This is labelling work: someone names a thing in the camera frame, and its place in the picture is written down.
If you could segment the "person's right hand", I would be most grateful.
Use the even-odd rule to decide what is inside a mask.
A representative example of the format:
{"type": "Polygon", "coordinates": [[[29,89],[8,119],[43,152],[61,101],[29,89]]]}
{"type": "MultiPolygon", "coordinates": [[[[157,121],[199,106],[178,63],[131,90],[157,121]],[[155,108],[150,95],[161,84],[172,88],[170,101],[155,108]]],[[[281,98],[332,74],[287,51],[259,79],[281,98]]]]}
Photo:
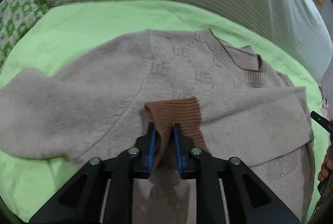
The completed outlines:
{"type": "Polygon", "coordinates": [[[327,153],[321,166],[321,170],[318,174],[318,180],[323,182],[328,177],[328,174],[330,171],[332,171],[332,169],[332,158],[330,158],[329,154],[327,153]]]}

